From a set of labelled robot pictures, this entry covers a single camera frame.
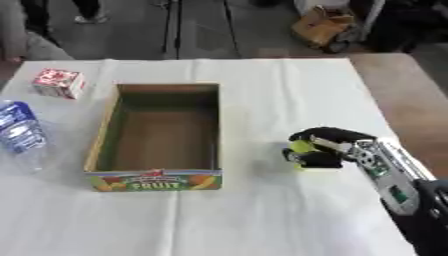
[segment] robotic hand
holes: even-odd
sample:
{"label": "robotic hand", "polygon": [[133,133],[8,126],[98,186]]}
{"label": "robotic hand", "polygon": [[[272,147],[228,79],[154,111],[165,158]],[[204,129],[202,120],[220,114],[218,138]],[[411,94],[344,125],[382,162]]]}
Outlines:
{"label": "robotic hand", "polygon": [[340,168],[355,162],[419,256],[448,255],[448,182],[434,176],[397,142],[330,127],[292,135],[307,150],[284,149],[287,161],[304,168]]}

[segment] tripod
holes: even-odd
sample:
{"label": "tripod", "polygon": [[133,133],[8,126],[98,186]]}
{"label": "tripod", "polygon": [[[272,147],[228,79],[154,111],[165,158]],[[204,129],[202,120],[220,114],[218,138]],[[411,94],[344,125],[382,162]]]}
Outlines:
{"label": "tripod", "polygon": [[[182,12],[183,12],[183,1],[184,0],[178,0],[178,7],[177,7],[177,24],[176,24],[176,38],[174,39],[174,48],[176,49],[176,59],[179,59],[180,55],[180,48],[182,46]],[[235,36],[235,30],[233,28],[233,22],[232,22],[232,12],[229,8],[229,3],[227,0],[220,0],[222,1],[227,24],[230,31],[230,36],[232,38],[233,48],[238,56],[238,58],[241,58],[241,53],[238,48],[238,43],[236,41]],[[168,0],[167,2],[167,15],[165,20],[165,32],[163,36],[163,46],[162,46],[162,52],[166,53],[167,51],[167,45],[168,45],[168,33],[169,33],[169,27],[170,27],[170,21],[171,21],[171,10],[173,7],[173,0]]]}

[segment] cardboard box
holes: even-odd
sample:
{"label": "cardboard box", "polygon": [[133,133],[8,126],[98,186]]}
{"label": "cardboard box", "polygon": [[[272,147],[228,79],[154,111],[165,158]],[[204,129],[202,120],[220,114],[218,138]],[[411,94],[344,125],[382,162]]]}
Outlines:
{"label": "cardboard box", "polygon": [[219,189],[217,84],[118,85],[85,163],[99,191]]}
{"label": "cardboard box", "polygon": [[33,86],[42,95],[78,99],[85,79],[79,72],[47,68],[34,79]]}
{"label": "cardboard box", "polygon": [[294,35],[319,48],[327,45],[354,22],[354,15],[348,9],[315,6],[294,23],[291,29]]}

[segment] cardboard tray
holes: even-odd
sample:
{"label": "cardboard tray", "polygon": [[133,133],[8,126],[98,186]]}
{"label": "cardboard tray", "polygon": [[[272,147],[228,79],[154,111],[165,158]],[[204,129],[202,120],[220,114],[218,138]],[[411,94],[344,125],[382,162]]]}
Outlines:
{"label": "cardboard tray", "polygon": [[121,84],[85,163],[99,191],[219,189],[219,86]]}

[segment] red and white box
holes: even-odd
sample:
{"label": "red and white box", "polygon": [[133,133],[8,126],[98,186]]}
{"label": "red and white box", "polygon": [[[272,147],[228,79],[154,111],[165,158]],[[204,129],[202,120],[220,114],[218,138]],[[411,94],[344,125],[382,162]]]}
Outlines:
{"label": "red and white box", "polygon": [[85,79],[80,72],[46,68],[34,79],[33,86],[42,95],[78,99]]}

